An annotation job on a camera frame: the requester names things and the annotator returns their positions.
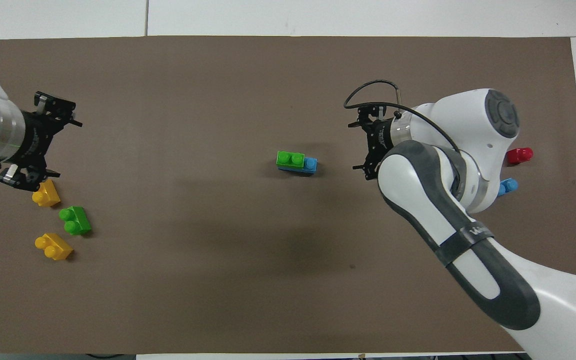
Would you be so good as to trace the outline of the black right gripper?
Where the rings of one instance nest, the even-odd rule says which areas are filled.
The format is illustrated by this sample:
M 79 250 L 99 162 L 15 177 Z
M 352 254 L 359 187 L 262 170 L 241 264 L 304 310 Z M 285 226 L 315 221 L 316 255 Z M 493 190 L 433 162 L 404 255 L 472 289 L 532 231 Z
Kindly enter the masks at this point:
M 376 180 L 382 159 L 391 148 L 391 127 L 394 118 L 384 119 L 387 107 L 379 104 L 352 105 L 357 109 L 358 117 L 348 128 L 369 128 L 369 158 L 362 164 L 352 166 L 352 170 L 361 170 L 367 182 Z

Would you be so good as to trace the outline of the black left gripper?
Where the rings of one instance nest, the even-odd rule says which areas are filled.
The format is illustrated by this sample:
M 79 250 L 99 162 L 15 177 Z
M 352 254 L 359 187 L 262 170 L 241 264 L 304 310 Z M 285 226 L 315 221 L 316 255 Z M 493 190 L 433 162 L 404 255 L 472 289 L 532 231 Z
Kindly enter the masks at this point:
M 0 183 L 21 191 L 39 191 L 48 178 L 61 173 L 48 169 L 46 153 L 57 133 L 57 123 L 83 127 L 76 120 L 76 103 L 37 91 L 34 94 L 35 112 L 22 111 L 25 131 L 14 164 L 0 172 Z

